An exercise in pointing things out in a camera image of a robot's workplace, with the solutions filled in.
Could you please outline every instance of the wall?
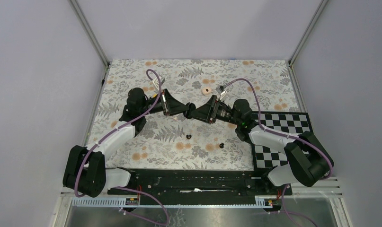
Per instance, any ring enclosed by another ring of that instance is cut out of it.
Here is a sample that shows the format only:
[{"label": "wall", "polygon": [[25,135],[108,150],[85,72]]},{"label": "wall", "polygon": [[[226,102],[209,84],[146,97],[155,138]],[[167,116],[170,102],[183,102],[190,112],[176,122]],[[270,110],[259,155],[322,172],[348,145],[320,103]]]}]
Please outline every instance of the wall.
[{"label": "wall", "polygon": [[112,59],[289,59],[320,0],[79,0]]},{"label": "wall", "polygon": [[382,226],[382,0],[330,1],[295,72],[354,226]]},{"label": "wall", "polygon": [[103,65],[68,1],[0,1],[0,227],[44,227]]}]

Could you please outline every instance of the chessboard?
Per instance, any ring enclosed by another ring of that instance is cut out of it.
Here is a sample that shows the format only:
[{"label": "chessboard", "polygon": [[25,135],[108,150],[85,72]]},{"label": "chessboard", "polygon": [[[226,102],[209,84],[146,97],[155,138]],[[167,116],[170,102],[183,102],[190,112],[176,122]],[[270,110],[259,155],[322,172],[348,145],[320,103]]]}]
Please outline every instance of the chessboard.
[{"label": "chessboard", "polygon": [[[258,113],[252,114],[254,120],[258,120]],[[292,112],[261,112],[261,123],[268,128],[288,132],[303,133],[304,131],[313,131],[308,113]],[[254,169],[272,168],[274,166],[283,166],[287,164],[287,157],[276,150],[264,146],[252,146],[252,156],[256,157]]]}]

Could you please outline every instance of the reflective metal surface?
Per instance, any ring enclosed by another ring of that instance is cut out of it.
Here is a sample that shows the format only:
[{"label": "reflective metal surface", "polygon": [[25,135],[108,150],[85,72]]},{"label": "reflective metal surface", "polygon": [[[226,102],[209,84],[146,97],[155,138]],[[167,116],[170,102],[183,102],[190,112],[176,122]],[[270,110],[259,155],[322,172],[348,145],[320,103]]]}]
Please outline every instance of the reflective metal surface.
[{"label": "reflective metal surface", "polygon": [[[319,227],[337,226],[331,205],[321,199],[285,199],[288,211],[300,212],[313,219]],[[286,214],[266,214],[262,209],[238,208],[169,208],[169,227],[287,227],[294,226]],[[159,222],[165,215],[158,208],[137,208],[133,211]],[[309,221],[293,216],[301,226],[311,227]],[[116,208],[74,207],[70,209],[67,227],[154,227],[152,223],[123,215]]]}]

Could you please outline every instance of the patterned table surface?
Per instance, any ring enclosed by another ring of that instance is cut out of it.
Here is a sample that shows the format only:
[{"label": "patterned table surface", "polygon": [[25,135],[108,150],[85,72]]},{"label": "patterned table surface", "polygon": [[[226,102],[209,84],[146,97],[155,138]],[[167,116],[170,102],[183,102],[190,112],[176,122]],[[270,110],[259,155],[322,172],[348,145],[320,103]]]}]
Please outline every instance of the patterned table surface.
[{"label": "patterned table surface", "polygon": [[[265,111],[298,112],[293,86],[284,60],[114,60],[106,79],[98,112],[93,122],[89,143],[100,139],[117,124],[128,91],[141,87],[148,96],[156,92],[146,76],[154,69],[165,78],[163,88],[182,103],[197,107],[206,103],[201,89],[215,89],[235,78],[247,78],[254,86]],[[225,102],[232,106],[236,99],[247,99],[256,110],[251,88],[237,82],[227,88]],[[252,170],[251,147],[241,142],[235,125],[217,121],[209,125],[185,120],[183,115],[165,117],[162,113],[148,115],[142,132],[125,143],[107,167]]]}]

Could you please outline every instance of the flower pattern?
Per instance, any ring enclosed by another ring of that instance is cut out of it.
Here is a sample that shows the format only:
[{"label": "flower pattern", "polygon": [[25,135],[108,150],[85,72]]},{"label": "flower pattern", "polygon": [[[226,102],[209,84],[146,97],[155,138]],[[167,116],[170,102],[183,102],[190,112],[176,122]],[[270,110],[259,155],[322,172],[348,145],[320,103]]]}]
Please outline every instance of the flower pattern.
[{"label": "flower pattern", "polygon": [[[197,107],[206,103],[216,88],[236,78],[246,78],[254,86],[265,111],[299,111],[284,60],[114,60],[102,92],[98,112],[89,138],[102,138],[120,118],[128,90],[141,87],[147,96],[156,94],[146,70],[153,69],[165,78],[163,88],[182,103]],[[201,89],[210,87],[204,96]],[[257,110],[252,89],[245,82],[227,88],[225,103],[247,99]],[[123,144],[107,160],[107,167],[169,169],[252,170],[251,147],[237,138],[235,125],[217,121],[206,124],[187,120],[181,114],[166,117],[161,113],[146,117],[139,135]]]}]

